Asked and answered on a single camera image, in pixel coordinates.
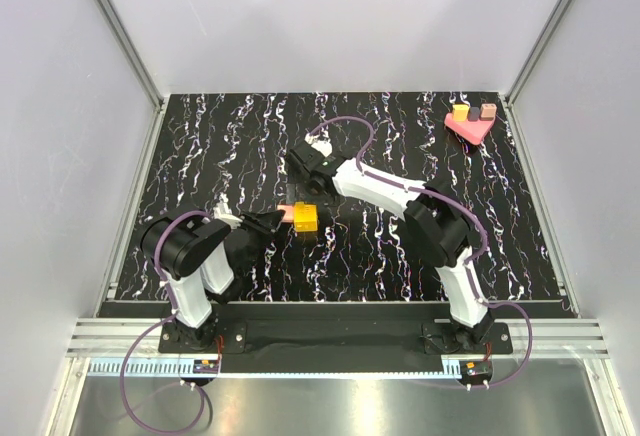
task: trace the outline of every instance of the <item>black marble tabletop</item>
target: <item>black marble tabletop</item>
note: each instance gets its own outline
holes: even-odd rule
[[[496,103],[485,142],[470,147],[444,127],[453,103]],[[485,294],[496,299],[558,299],[531,195],[496,93],[187,94],[171,96],[140,202],[116,299],[162,300],[153,267],[136,247],[144,221],[181,203],[239,211],[284,202],[287,148],[322,121],[355,115],[376,129],[364,157],[375,168],[429,181],[446,178],[488,231],[476,263]],[[333,148],[354,154],[367,139],[358,123],[327,128]],[[315,238],[283,226],[244,276],[250,301],[432,301],[445,298],[435,270],[403,246],[402,222],[345,199],[319,208]],[[473,234],[475,247],[479,236]]]

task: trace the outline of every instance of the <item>gray floor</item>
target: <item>gray floor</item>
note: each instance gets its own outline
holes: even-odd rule
[[[499,373],[513,363],[496,363]],[[127,394],[142,401],[167,379],[131,378]],[[604,435],[583,367],[533,361],[513,383],[489,391],[436,388],[445,382],[229,380],[206,386],[213,404],[191,434],[207,435]],[[172,388],[136,412],[159,429],[180,428],[199,407],[195,394]],[[143,435],[124,412],[116,378],[89,377],[72,434]]]

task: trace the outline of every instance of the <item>yellow block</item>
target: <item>yellow block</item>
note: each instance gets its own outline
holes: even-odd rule
[[[318,210],[315,204],[293,205],[293,226],[300,233],[318,230]]]
[[[453,105],[453,120],[454,121],[466,121],[469,114],[469,106],[466,104],[454,104]]]

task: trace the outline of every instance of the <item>white wall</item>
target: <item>white wall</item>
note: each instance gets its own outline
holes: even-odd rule
[[[508,90],[557,0],[114,0],[164,93]]]
[[[0,0],[2,434],[39,434],[151,114],[93,0]]]
[[[576,0],[516,102],[581,310],[640,424],[640,0]]]

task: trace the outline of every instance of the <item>block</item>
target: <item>block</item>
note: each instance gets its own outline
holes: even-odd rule
[[[493,121],[496,119],[496,111],[498,107],[495,104],[483,104],[482,110],[480,111],[480,120],[481,121]]]
[[[466,121],[469,114],[469,106],[466,104],[453,105],[453,119],[456,121]]]
[[[293,206],[291,204],[279,204],[277,209],[284,211],[283,223],[293,223]]]
[[[475,106],[473,106],[469,110],[469,117],[467,118],[467,121],[478,121],[479,119],[480,119],[480,108],[476,108]]]
[[[315,204],[293,205],[293,227],[299,233],[318,230],[318,209]]]
[[[455,131],[475,146],[482,143],[494,122],[495,119],[490,121],[455,121],[451,113],[447,114],[446,118],[444,118],[444,125],[447,128]]]

